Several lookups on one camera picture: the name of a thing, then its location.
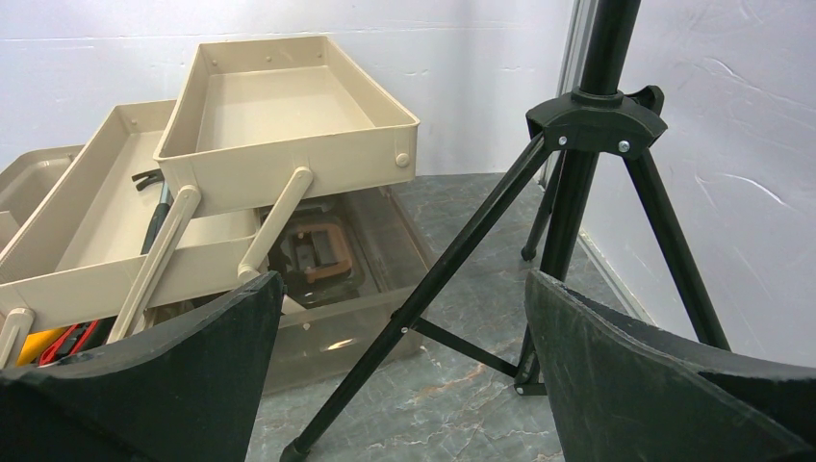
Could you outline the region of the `orange handled tool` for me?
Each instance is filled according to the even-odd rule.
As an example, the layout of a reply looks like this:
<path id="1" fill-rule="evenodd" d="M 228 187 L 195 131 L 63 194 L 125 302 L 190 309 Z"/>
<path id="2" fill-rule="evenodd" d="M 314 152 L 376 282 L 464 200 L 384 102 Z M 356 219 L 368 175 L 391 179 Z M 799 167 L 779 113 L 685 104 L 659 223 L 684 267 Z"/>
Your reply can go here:
<path id="1" fill-rule="evenodd" d="M 29 334 L 16 360 L 17 366 L 31 364 L 66 331 L 65 327 Z"/>

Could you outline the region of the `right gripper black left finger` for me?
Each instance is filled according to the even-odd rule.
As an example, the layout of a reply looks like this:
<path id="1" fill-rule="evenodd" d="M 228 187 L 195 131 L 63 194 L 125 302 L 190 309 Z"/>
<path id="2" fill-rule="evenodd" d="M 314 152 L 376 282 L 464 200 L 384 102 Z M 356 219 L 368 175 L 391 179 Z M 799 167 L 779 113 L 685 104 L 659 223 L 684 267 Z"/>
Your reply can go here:
<path id="1" fill-rule="evenodd" d="M 244 460 L 284 294 L 267 272 L 126 339 L 2 370 L 2 459 Z"/>

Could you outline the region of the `claw hammer black grip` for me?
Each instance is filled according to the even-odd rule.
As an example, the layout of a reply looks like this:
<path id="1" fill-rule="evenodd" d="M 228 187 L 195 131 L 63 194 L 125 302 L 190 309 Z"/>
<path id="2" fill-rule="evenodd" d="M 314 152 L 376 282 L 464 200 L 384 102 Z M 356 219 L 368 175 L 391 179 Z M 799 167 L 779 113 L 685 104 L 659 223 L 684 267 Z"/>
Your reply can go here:
<path id="1" fill-rule="evenodd" d="M 149 252 L 152 244 L 155 242 L 156 237 L 159 231 L 161 230 L 162 225 L 164 224 L 166 216 L 173 203 L 173 197 L 170 192 L 169 186 L 166 183 L 165 177 L 159 168 L 154 168 L 148 171 L 137 173 L 133 175 L 131 179 L 135 183 L 135 187 L 138 192 L 142 192 L 148 186 L 151 186 L 153 184 L 162 185 L 159 194 L 158 204 L 150 218 L 150 221 L 145 232 L 145 237 L 141 246 L 140 253 L 144 255 Z"/>

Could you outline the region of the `beige translucent tool box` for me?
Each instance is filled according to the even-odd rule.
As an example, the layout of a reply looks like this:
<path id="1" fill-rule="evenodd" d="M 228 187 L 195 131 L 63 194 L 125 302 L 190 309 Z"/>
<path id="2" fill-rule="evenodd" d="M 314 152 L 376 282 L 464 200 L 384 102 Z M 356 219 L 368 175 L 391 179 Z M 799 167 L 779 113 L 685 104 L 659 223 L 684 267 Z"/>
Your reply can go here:
<path id="1" fill-rule="evenodd" d="M 202 43 L 174 100 L 114 107 L 1 253 L 1 364 L 29 334 L 231 291 L 306 199 L 416 174 L 419 119 L 326 36 Z M 161 184 L 173 203 L 141 246 Z"/>

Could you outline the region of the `red black utility knife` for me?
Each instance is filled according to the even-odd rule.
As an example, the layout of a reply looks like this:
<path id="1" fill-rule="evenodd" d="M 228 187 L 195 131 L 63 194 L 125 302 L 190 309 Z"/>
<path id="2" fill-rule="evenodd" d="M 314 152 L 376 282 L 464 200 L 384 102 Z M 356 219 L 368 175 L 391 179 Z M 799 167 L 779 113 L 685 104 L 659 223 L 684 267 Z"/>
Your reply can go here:
<path id="1" fill-rule="evenodd" d="M 88 321 L 69 326 L 37 360 L 38 366 L 46 366 L 66 356 L 91 348 L 100 321 Z"/>

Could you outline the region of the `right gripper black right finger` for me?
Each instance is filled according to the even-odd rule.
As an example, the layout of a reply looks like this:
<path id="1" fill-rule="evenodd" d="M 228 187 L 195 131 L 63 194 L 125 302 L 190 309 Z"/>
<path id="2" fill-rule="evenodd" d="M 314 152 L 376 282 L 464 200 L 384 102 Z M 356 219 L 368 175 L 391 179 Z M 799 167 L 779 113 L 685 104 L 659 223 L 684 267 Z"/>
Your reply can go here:
<path id="1" fill-rule="evenodd" d="M 707 346 L 534 270 L 524 307 L 570 461 L 811 461 L 815 371 Z"/>

